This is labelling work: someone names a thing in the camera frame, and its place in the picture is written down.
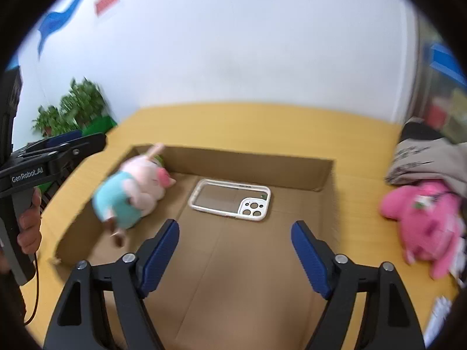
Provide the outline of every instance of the plush toy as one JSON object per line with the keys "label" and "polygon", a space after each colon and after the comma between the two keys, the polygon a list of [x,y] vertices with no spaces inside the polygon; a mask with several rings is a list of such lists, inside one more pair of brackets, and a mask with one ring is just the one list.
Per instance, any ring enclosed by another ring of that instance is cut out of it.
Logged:
{"label": "plush toy", "polygon": [[390,192],[380,210],[383,216],[399,221],[405,261],[433,261],[430,275],[438,279],[449,272],[461,240],[460,204],[461,198],[443,181],[428,180]]}
{"label": "plush toy", "polygon": [[175,183],[160,162],[163,149],[164,145],[158,143],[144,155],[122,163],[120,170],[94,193],[94,211],[118,247],[123,245],[126,230],[151,213],[165,189]]}

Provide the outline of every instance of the red rectangle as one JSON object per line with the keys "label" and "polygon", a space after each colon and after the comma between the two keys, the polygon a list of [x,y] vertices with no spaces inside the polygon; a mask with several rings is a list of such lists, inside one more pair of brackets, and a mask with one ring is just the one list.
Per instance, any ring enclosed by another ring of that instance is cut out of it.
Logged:
{"label": "red rectangle", "polygon": [[120,0],[97,0],[95,3],[97,16],[100,16],[104,11],[119,1]]}

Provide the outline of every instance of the bolt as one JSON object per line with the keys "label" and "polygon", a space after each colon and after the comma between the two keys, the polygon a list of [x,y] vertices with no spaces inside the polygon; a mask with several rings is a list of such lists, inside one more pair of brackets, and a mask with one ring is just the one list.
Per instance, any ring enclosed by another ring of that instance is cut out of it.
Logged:
{"label": "bolt", "polygon": [[87,262],[85,260],[80,260],[76,264],[76,268],[78,268],[78,270],[82,270],[83,268],[86,268],[86,267],[87,267]]}
{"label": "bolt", "polygon": [[132,252],[129,252],[127,254],[125,254],[123,257],[122,257],[122,260],[125,262],[125,263],[131,263],[132,261],[134,261],[136,259],[136,256],[132,253]]}
{"label": "bolt", "polygon": [[393,271],[394,270],[394,265],[391,263],[391,262],[384,262],[382,264],[382,267],[386,270],[386,271]]}
{"label": "bolt", "polygon": [[344,265],[349,261],[349,258],[347,258],[344,254],[337,254],[336,255],[336,262],[339,263],[340,265]]}

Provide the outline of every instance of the finger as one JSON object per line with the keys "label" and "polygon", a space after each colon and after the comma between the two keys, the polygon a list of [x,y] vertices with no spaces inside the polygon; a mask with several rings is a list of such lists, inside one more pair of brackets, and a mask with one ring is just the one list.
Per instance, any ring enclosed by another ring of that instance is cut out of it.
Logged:
{"label": "finger", "polygon": [[30,244],[29,246],[22,247],[21,249],[25,254],[34,254],[37,250],[39,250],[39,246],[41,245],[42,234],[39,233],[39,236],[36,240]]}
{"label": "finger", "polygon": [[34,243],[34,241],[39,237],[40,231],[38,226],[33,226],[32,228],[21,232],[18,237],[18,245],[21,247],[27,247]]}
{"label": "finger", "polygon": [[37,206],[33,206],[26,210],[19,218],[19,224],[23,230],[27,230],[33,226],[41,226],[41,213]]}
{"label": "finger", "polygon": [[41,190],[37,187],[34,187],[34,193],[32,195],[32,205],[39,207],[42,202]]}

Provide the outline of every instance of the blue gripper pad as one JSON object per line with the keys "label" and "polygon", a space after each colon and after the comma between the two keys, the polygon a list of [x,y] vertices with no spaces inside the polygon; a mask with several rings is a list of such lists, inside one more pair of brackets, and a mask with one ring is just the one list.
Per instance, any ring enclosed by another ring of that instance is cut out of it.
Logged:
{"label": "blue gripper pad", "polygon": [[329,299],[332,288],[328,281],[328,270],[298,222],[292,225],[291,239],[313,291]]}
{"label": "blue gripper pad", "polygon": [[165,230],[159,243],[143,266],[142,280],[138,288],[143,297],[148,296],[149,292],[155,291],[157,288],[177,247],[179,236],[180,229],[178,223],[175,220],[171,220],[169,228]]}

